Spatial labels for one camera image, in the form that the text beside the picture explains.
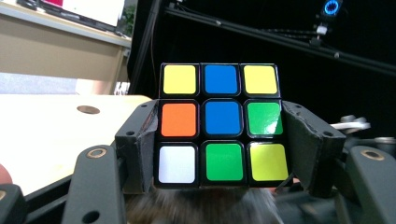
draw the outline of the green sticker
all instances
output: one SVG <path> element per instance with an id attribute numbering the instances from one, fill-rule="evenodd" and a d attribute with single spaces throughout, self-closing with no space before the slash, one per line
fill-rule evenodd
<path id="1" fill-rule="evenodd" d="M 211 181 L 239 181 L 244 176 L 242 150 L 238 144 L 206 146 L 206 177 Z"/>
<path id="2" fill-rule="evenodd" d="M 248 128 L 252 134 L 282 134 L 280 105 L 277 103 L 249 103 L 247 105 Z"/>

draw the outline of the computer screen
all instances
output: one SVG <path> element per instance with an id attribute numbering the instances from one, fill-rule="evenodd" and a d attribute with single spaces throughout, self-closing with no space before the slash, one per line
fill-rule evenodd
<path id="1" fill-rule="evenodd" d="M 42 2 L 114 27 L 117 26 L 124 5 L 124 0 L 43 0 Z"/>

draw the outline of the gray fur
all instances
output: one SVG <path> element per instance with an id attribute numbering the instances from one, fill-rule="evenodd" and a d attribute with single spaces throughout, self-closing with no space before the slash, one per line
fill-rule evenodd
<path id="1" fill-rule="evenodd" d="M 126 210 L 130 224 L 282 223 L 268 189 L 155 189 Z"/>

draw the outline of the blue light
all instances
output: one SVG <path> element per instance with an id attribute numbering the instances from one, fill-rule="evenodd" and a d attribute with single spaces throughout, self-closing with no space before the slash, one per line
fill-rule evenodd
<path id="1" fill-rule="evenodd" d="M 337 13 L 339 7 L 340 6 L 337 1 L 331 0 L 324 6 L 324 12 L 329 16 L 333 16 Z"/>

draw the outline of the black metal rod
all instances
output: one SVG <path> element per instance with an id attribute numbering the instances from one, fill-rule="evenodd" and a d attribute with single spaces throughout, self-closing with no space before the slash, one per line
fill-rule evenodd
<path id="1" fill-rule="evenodd" d="M 291 49 L 298 49 L 307 53 L 318 55 L 321 57 L 336 60 L 341 63 L 348 63 L 351 65 L 358 66 L 360 68 L 366 68 L 372 71 L 376 71 L 385 75 L 396 77 L 396 66 L 388 63 L 381 63 L 379 61 L 370 60 L 360 56 L 356 56 L 349 53 L 344 53 L 339 50 L 325 49 L 321 47 L 311 46 L 309 43 L 290 39 L 284 36 L 272 34 L 263 30 L 239 25 L 233 22 L 217 19 L 214 17 L 206 17 L 197 15 L 194 13 L 181 11 L 175 8 L 166 7 L 165 13 L 170 15 L 178 16 L 180 18 L 188 19 L 191 21 L 198 21 L 208 25 L 216 26 L 221 29 L 229 30 L 243 35 L 248 35 L 261 40 L 272 42 L 278 45 L 282 45 Z"/>

